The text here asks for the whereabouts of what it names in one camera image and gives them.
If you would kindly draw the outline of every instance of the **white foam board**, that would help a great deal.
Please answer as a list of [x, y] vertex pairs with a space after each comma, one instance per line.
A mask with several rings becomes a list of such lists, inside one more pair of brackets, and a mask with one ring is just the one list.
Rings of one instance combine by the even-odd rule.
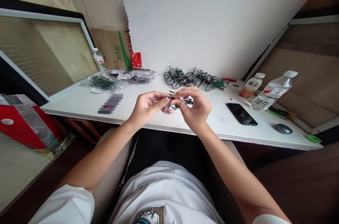
[[144, 68], [240, 79], [307, 0], [124, 0]]

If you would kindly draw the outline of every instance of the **white sleeve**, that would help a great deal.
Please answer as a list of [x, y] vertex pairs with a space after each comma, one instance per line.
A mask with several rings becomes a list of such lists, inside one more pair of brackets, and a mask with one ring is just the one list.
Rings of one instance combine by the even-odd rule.
[[64, 185], [46, 200], [29, 224], [90, 224], [93, 195], [82, 187]]
[[289, 224], [289, 223], [277, 216], [271, 214], [262, 214], [257, 216], [252, 224]]

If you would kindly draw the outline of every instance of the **plastic bottle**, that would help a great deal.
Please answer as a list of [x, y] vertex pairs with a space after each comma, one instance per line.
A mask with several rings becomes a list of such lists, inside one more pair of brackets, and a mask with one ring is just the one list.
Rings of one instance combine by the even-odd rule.
[[286, 71], [282, 77], [270, 81], [253, 100], [251, 108], [259, 112], [268, 109], [292, 87], [292, 78], [297, 74], [295, 71]]
[[262, 79], [266, 75], [263, 73], [256, 73], [253, 78], [249, 79], [244, 87], [241, 89], [239, 95], [243, 98], [249, 98], [251, 97], [254, 92], [261, 86]]
[[103, 56], [98, 52], [97, 48], [93, 49], [93, 57], [100, 71], [104, 71], [107, 69], [105, 60], [103, 59]]

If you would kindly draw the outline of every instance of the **white frame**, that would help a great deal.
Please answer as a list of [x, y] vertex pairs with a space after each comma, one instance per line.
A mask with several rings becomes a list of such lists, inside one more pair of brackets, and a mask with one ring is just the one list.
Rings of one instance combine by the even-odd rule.
[[[270, 44], [270, 46], [267, 48], [267, 50], [264, 52], [260, 60], [256, 63], [254, 68], [251, 70], [251, 72], [248, 74], [248, 76], [245, 79], [245, 82], [247, 82], [250, 78], [253, 77], [255, 71], [259, 68], [259, 66], [262, 64], [262, 62], [265, 60], [265, 58], [268, 56], [268, 54], [271, 52], [271, 50], [275, 47], [279, 39], [284, 35], [286, 30], [290, 25], [307, 25], [307, 24], [322, 24], [322, 23], [337, 23], [339, 22], [339, 15], [330, 15], [330, 16], [323, 16], [323, 17], [313, 17], [313, 18], [302, 18], [302, 19], [292, 19], [285, 27], [284, 29], [278, 34], [278, 36], [273, 40], [273, 42]], [[273, 104], [274, 107], [288, 111], [284, 109], [282, 106], [280, 106], [277, 103]], [[315, 128], [309, 127], [307, 124], [305, 124], [303, 121], [298, 119], [297, 117], [292, 119], [292, 122], [294, 122], [296, 125], [298, 125], [301, 129], [303, 129], [306, 133], [310, 135], [315, 135], [320, 132], [323, 132], [325, 130], [331, 129], [337, 125], [339, 125], [339, 117], [330, 120], [322, 125], [319, 125]]]
[[[53, 20], [53, 21], [63, 21], [63, 22], [73, 22], [73, 23], [80, 23], [82, 31], [85, 35], [85, 38], [88, 42], [89, 47], [93, 50], [94, 45], [87, 31], [86, 25], [84, 21], [80, 18], [70, 18], [70, 17], [63, 17], [63, 16], [55, 16], [55, 15], [48, 15], [42, 13], [34, 13], [34, 12], [26, 12], [26, 11], [16, 11], [16, 10], [9, 10], [0, 8], [0, 16], [5, 17], [15, 17], [15, 18], [29, 18], [29, 19], [41, 19], [41, 20]], [[69, 90], [77, 87], [80, 85], [82, 80], [71, 85], [64, 90], [57, 92], [51, 96], [47, 96], [18, 66], [16, 66], [1, 50], [0, 50], [0, 57], [3, 58], [17, 73], [19, 73], [35, 90], [37, 90], [47, 101], [52, 101], [59, 96], [63, 95], [64, 93], [68, 92]]]

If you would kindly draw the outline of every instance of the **cardboard box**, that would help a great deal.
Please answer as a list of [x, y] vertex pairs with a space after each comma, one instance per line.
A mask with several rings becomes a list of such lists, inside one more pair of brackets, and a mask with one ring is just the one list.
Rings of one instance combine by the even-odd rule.
[[104, 56], [107, 69], [131, 65], [132, 44], [128, 32], [91, 28], [95, 47]]

